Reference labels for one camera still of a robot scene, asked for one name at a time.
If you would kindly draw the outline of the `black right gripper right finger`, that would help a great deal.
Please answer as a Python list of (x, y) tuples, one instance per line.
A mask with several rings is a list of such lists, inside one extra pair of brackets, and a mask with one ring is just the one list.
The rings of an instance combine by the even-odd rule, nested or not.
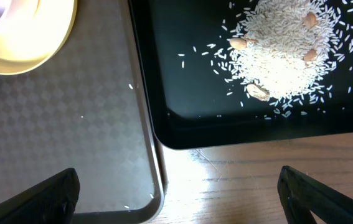
[(353, 199), (290, 167), (283, 166), (277, 185), (287, 222), (353, 223)]

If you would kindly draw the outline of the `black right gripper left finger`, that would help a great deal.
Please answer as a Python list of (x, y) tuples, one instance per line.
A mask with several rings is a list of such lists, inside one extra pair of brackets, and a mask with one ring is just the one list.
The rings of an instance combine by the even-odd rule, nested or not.
[(80, 193), (74, 168), (68, 168), (0, 203), (0, 224), (69, 224)]

